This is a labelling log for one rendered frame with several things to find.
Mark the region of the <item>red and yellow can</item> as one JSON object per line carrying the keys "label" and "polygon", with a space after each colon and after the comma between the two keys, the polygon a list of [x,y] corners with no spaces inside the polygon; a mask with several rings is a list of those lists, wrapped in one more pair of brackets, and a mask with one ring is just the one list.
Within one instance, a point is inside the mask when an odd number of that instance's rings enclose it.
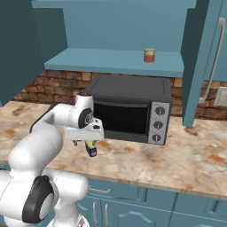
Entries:
{"label": "red and yellow can", "polygon": [[144,62],[146,63],[153,63],[155,60],[155,54],[156,50],[155,49],[144,49]]}

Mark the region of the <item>black toaster oven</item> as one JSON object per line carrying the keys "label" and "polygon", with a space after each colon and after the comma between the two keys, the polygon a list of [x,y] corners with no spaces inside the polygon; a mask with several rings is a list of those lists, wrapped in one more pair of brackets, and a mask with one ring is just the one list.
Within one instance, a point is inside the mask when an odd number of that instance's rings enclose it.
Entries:
{"label": "black toaster oven", "polygon": [[[166,144],[172,106],[168,78],[99,74],[92,80],[86,91],[93,96],[94,104],[96,101],[147,104],[150,107],[147,144]],[[155,113],[155,109],[159,106],[165,109],[163,115]],[[156,121],[163,123],[161,129],[153,126]],[[154,134],[160,135],[160,141],[157,143],[153,141]]]}

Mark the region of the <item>teal open wall cabinet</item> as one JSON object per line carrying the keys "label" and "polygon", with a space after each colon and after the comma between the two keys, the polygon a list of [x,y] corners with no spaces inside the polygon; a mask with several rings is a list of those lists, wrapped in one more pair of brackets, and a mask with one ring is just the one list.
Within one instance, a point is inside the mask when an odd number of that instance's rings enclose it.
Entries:
{"label": "teal open wall cabinet", "polygon": [[[181,77],[184,25],[197,0],[33,0],[51,70]],[[153,63],[144,49],[155,49]]]}

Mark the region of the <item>white wall outlet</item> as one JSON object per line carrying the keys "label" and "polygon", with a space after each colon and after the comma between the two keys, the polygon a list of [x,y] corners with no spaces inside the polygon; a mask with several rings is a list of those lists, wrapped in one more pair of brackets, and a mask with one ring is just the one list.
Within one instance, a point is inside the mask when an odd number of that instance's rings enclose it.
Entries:
{"label": "white wall outlet", "polygon": [[227,106],[227,87],[219,87],[215,96],[215,106]]}

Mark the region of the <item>toaster oven glass door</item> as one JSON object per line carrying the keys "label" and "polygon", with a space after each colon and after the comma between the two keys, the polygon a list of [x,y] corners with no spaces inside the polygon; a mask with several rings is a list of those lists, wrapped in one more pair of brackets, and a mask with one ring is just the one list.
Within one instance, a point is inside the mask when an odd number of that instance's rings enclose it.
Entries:
{"label": "toaster oven glass door", "polygon": [[96,101],[94,116],[103,122],[105,138],[148,142],[150,107],[143,103]]}

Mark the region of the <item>teal narrow base cabinet door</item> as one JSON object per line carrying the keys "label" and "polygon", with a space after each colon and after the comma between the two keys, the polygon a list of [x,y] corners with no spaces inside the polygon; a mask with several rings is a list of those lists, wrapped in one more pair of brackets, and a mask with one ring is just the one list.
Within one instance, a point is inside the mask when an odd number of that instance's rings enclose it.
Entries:
{"label": "teal narrow base cabinet door", "polygon": [[[93,212],[92,212],[92,204],[96,202],[96,211],[97,211],[97,219],[98,225],[94,224]],[[81,214],[87,219],[90,224],[90,227],[103,227],[103,219],[102,219],[102,210],[101,210],[101,200],[95,197],[86,196],[83,200],[78,202],[78,208]]]}

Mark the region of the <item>teal arched base cabinet door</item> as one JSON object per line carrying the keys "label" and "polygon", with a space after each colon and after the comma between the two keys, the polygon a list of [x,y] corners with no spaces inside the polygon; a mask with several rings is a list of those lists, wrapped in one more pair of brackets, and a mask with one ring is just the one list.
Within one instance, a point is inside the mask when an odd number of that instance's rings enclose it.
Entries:
{"label": "teal arched base cabinet door", "polygon": [[168,227],[171,212],[129,203],[101,200],[105,225],[105,204],[108,204],[108,227]]}

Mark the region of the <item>teal drawer front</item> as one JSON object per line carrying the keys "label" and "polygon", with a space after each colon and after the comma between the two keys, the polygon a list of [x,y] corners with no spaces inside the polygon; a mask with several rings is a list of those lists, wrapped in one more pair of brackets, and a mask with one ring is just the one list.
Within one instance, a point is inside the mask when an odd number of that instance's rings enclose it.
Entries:
{"label": "teal drawer front", "polygon": [[90,191],[90,193],[104,195],[106,197],[123,199],[123,200],[140,200],[140,201],[146,201],[147,199],[147,189],[140,186],[135,186],[130,184],[120,184],[116,182],[104,181],[104,180],[93,179],[93,178],[89,179],[89,185],[91,188],[95,188],[95,189],[101,189],[101,190],[110,189],[110,192],[108,194]]}
{"label": "teal drawer front", "polygon": [[227,200],[179,193],[174,211],[227,222]]}

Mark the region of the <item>teal closed wall cabinet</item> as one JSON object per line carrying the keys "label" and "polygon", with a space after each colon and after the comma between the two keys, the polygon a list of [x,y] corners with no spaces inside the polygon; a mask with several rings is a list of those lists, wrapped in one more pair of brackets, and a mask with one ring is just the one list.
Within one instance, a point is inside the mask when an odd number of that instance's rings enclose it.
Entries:
{"label": "teal closed wall cabinet", "polygon": [[[225,25],[225,33],[223,36],[223,43],[220,50],[219,58],[217,60],[215,73],[213,76],[214,82],[227,82],[227,0],[222,0],[223,2],[218,7],[218,16],[215,22],[217,23],[220,18],[225,18],[226,25]],[[213,63],[215,61],[215,54],[218,47],[219,37],[222,31],[222,26],[218,23],[216,24],[215,32],[213,34],[213,42],[211,45],[208,63],[207,63],[207,71],[204,76],[204,79],[206,81],[209,80],[211,69],[213,66]]]}

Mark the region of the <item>yellow and blue can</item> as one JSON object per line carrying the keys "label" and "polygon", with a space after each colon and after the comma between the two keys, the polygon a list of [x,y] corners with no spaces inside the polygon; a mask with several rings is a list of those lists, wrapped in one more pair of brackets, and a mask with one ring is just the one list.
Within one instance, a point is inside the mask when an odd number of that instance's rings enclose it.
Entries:
{"label": "yellow and blue can", "polygon": [[95,157],[97,155],[97,146],[95,141],[87,140],[85,142],[85,148],[90,157]]}

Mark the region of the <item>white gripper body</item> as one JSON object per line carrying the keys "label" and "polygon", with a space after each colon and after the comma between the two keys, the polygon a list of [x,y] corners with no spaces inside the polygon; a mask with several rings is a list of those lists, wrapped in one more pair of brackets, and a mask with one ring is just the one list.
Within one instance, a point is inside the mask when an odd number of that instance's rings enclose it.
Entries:
{"label": "white gripper body", "polygon": [[102,140],[104,138],[103,129],[98,126],[88,126],[83,129],[65,128],[65,139],[68,140]]}

